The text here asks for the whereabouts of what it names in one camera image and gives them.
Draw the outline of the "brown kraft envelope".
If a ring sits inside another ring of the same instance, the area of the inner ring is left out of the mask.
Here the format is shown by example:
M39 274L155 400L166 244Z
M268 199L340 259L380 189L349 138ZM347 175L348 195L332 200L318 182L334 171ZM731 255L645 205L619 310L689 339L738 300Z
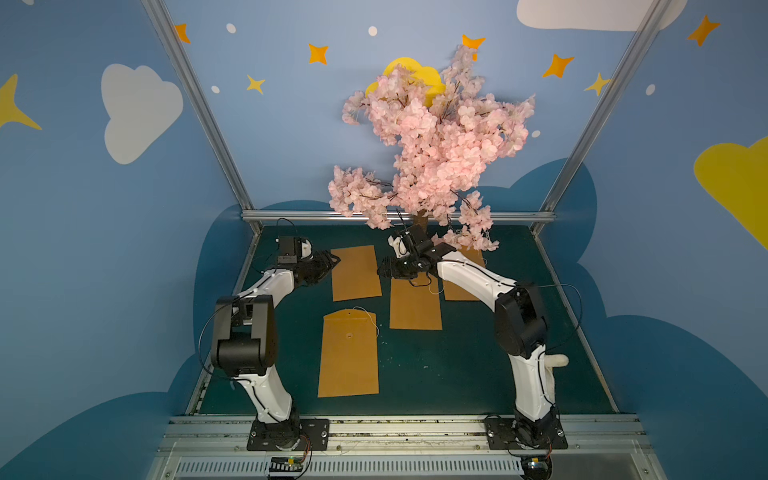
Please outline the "brown kraft envelope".
M372 245L333 249L331 253L340 258L340 262L332 271L334 302L382 295L375 249Z
M379 393L378 325L364 309L344 309L323 318L318 397Z
M426 273L414 280L391 280L391 329L440 331L443 329L438 282Z

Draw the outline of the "brown kraft file bag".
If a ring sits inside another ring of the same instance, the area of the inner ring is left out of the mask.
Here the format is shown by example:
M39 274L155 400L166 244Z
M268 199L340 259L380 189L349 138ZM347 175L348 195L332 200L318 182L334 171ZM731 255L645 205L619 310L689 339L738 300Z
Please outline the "brown kraft file bag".
M442 280L460 287L489 308L493 308L498 295L497 284L489 277L479 251L449 252L437 264L437 271Z

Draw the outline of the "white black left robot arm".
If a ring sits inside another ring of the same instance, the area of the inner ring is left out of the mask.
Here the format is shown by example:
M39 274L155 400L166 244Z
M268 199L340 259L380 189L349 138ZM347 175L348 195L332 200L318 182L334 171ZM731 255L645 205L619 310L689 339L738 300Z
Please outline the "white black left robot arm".
M276 307L299 286L320 283L341 262L303 237L278 239L275 264L244 291L220 298L213 314L212 366L239 384L265 425L287 424L295 412L276 369Z

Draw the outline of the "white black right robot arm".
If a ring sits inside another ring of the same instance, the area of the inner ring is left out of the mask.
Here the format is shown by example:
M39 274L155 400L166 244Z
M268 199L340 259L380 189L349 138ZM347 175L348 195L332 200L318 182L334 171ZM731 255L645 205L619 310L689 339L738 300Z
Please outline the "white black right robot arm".
M394 254L379 265L380 276L414 280L429 274L457 285L493 312L494 337L509 357L515 381L517 425L532 434L559 431L554 370L569 359L547 349L549 326L540 288L497 275L447 243L433 243L418 225L390 236L388 244Z

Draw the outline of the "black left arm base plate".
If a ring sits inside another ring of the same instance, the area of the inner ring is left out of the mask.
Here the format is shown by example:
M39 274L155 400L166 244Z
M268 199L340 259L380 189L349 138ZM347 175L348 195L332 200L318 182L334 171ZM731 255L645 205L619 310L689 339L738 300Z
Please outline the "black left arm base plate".
M279 423L255 420L247 438L248 451L325 451L330 421L326 418L289 419Z

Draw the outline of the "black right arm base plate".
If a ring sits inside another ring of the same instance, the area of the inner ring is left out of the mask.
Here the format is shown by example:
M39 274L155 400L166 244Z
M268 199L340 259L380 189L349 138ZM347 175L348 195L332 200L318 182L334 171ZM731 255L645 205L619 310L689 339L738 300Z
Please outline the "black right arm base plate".
M489 415L483 419L491 450L565 450L568 442L556 415L531 421L525 417Z

